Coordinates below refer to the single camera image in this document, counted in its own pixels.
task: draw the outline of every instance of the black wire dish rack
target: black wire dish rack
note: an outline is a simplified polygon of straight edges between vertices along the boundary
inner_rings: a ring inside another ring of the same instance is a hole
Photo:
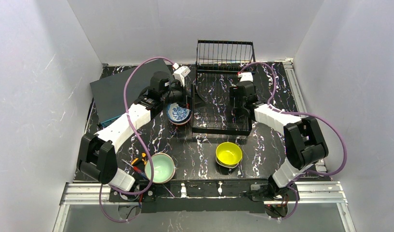
[[[249,135],[252,121],[230,104],[229,88],[238,82],[238,72],[255,62],[254,45],[243,41],[199,40],[195,85],[206,106],[193,105],[192,132]],[[244,71],[256,71],[249,67]]]

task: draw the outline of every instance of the black mounting bracket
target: black mounting bracket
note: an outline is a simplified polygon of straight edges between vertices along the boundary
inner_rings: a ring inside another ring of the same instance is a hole
[[[77,169],[102,184],[109,183],[117,172],[116,152],[111,141],[103,141],[91,133],[83,135]]]
[[[282,197],[288,195],[289,199],[295,199],[295,192],[287,187],[279,188],[278,192],[272,192],[270,188],[270,183],[268,184],[253,184],[250,186],[250,190],[245,193],[245,195],[254,202],[263,201],[273,201],[275,196],[281,195]],[[291,187],[298,191],[296,184],[292,184]]]
[[[284,137],[287,159],[298,170],[328,156],[328,147],[314,117],[287,124]]]

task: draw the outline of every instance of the bowl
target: bowl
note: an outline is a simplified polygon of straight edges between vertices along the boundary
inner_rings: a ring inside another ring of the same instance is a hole
[[[168,104],[166,113],[168,120],[176,125],[184,125],[191,118],[191,110],[182,108],[177,103]]]
[[[226,164],[222,163],[221,161],[219,161],[218,158],[215,158],[215,159],[217,161],[217,164],[219,164],[220,166],[225,167],[225,168],[236,168],[238,166],[238,164],[236,164],[236,165],[226,165]]]
[[[218,145],[216,151],[217,163],[227,168],[234,168],[242,160],[242,150],[234,143],[225,142]]]
[[[165,153],[157,153],[151,156],[154,166],[153,183],[163,184],[171,180],[175,173],[175,165],[173,159]],[[151,178],[151,165],[147,162],[144,171],[148,179]]]

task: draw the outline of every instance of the patterned bowl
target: patterned bowl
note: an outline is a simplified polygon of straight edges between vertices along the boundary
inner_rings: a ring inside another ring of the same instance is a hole
[[[168,120],[176,125],[183,125],[191,118],[191,110],[182,108],[177,103],[168,104],[166,113]]]

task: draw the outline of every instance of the screwdriver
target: screwdriver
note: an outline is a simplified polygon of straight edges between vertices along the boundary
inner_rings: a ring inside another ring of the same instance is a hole
[[[138,174],[140,174],[142,177],[144,177],[146,180],[148,180],[146,174],[143,173],[143,171],[141,171],[140,169],[138,169],[137,167],[132,166],[129,162],[125,161],[122,159],[122,161],[126,164],[128,164],[131,168],[134,169],[134,171],[136,171]]]

